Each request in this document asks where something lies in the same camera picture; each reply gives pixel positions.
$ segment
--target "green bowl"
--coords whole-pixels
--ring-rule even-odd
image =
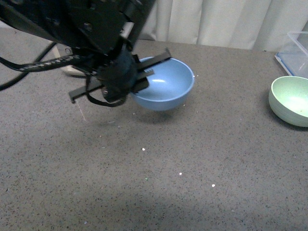
[[[308,127],[308,79],[283,76],[273,81],[269,92],[273,112],[289,124]]]

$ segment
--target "light blue bowl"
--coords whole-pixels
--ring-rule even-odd
[[[148,77],[150,86],[131,94],[136,103],[153,111],[166,111],[182,104],[193,88],[192,70],[177,59],[169,59],[153,66],[154,75]]]

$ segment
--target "black wire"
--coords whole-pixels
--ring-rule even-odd
[[[53,70],[67,65],[75,65],[78,63],[82,63],[89,58],[90,56],[86,57],[80,55],[67,55],[44,62],[34,62],[31,64],[15,64],[0,57],[0,63],[4,64],[5,66],[14,71],[41,72],[41,71]]]
[[[52,42],[50,45],[48,45],[43,52],[35,59],[35,62],[41,61],[42,58],[56,45],[56,42]],[[8,89],[9,87],[13,86],[14,84],[18,83],[20,80],[22,80],[26,75],[28,75],[29,72],[21,73],[17,77],[13,78],[12,80],[1,84],[0,85],[0,91]]]
[[[97,105],[100,105],[100,106],[105,106],[105,107],[117,107],[117,106],[120,106],[120,105],[125,103],[125,101],[127,99],[127,95],[123,96],[122,98],[119,99],[119,101],[117,101],[115,103],[107,103],[107,102],[102,102],[100,100],[95,99],[94,97],[90,96],[90,93],[89,93],[90,83],[91,83],[91,75],[86,74],[86,96],[91,103],[97,104]]]

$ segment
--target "curtain fold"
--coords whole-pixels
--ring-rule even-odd
[[[278,51],[308,20],[308,0],[157,0],[141,38]]]

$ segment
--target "clear plastic box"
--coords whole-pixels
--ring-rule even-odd
[[[289,32],[275,58],[289,75],[308,78],[308,32]]]

